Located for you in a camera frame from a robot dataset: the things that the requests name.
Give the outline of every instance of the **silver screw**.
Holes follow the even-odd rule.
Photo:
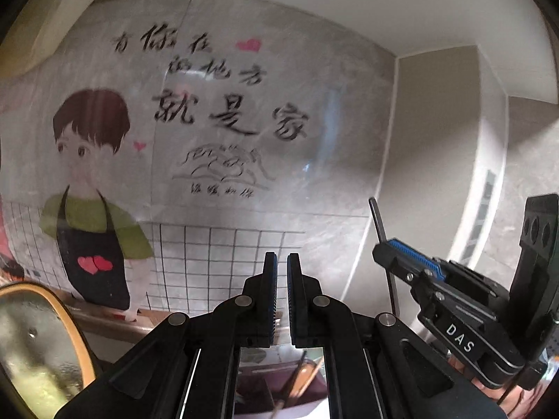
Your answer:
[[[384,326],[394,326],[394,324],[396,324],[396,317],[391,313],[381,313],[381,315],[378,316],[378,322]]]
[[[181,326],[181,324],[186,321],[186,315],[181,312],[175,312],[169,315],[167,320],[171,326]]]
[[[326,307],[328,304],[330,304],[330,299],[328,299],[326,296],[319,295],[315,296],[314,299],[312,299],[312,302],[315,306]]]
[[[244,294],[241,296],[237,296],[237,299],[235,300],[235,304],[237,304],[237,306],[239,307],[247,307],[252,304],[252,298]]]

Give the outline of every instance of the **red heart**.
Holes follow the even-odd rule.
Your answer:
[[[134,148],[136,148],[136,151],[140,152],[142,149],[144,149],[147,146],[147,143],[144,142],[134,142]]]
[[[95,274],[99,271],[92,257],[78,257],[78,265],[80,265],[86,273]]]
[[[239,41],[235,45],[239,50],[258,52],[262,47],[262,41],[260,39],[248,39],[247,41]]]
[[[93,262],[99,271],[110,271],[112,269],[112,262],[105,260],[102,256],[96,255],[93,257]]]

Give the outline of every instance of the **white ceiling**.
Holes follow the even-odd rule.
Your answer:
[[[326,17],[397,56],[477,44],[511,96],[557,103],[549,35],[532,0],[271,0]]]

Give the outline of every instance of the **black apron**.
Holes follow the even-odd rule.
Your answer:
[[[107,220],[104,233],[72,228],[66,220],[69,188],[70,186],[66,188],[62,196],[57,222],[58,250],[68,280],[87,302],[128,310],[130,294],[124,274],[124,255],[107,202],[99,194]]]

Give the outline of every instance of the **green shirt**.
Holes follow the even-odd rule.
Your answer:
[[[62,194],[49,198],[41,213],[39,226],[46,235],[56,239],[58,210]],[[107,201],[116,236],[125,260],[145,260],[153,257],[153,249],[144,232],[126,211]],[[92,233],[107,231],[107,218],[101,199],[82,199],[68,195],[66,220],[72,228]]]

